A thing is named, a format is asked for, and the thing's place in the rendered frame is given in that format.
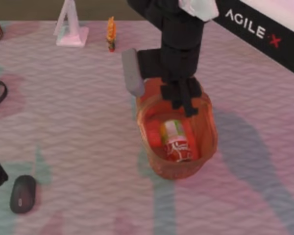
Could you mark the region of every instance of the computer mouse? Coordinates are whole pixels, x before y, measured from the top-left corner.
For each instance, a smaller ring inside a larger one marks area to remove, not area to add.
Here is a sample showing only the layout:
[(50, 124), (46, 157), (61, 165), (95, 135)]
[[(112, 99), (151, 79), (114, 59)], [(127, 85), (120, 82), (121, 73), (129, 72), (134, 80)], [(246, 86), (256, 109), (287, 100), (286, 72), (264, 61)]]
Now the computer mouse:
[(36, 180), (30, 175), (19, 176), (13, 185), (10, 209), (16, 214), (27, 213), (33, 209), (36, 197)]

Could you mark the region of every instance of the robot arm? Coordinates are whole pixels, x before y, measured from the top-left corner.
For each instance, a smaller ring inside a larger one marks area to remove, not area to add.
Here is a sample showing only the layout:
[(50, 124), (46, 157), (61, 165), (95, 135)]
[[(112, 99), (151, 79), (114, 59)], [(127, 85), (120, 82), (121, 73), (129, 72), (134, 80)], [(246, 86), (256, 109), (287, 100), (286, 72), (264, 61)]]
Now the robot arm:
[[(190, 0), (127, 0), (136, 12), (162, 32), (160, 49), (138, 52), (143, 79), (161, 77), (166, 84), (161, 89), (163, 99), (170, 100), (174, 109), (183, 106), (186, 116), (190, 117), (198, 113), (191, 99), (201, 96), (200, 85), (194, 74), (205, 21), (198, 18), (200, 11), (197, 10), (198, 6), (204, 5), (192, 4), (192, 1), (186, 4), (186, 1)], [(208, 19), (215, 15), (215, 12), (211, 12), (201, 14)]]

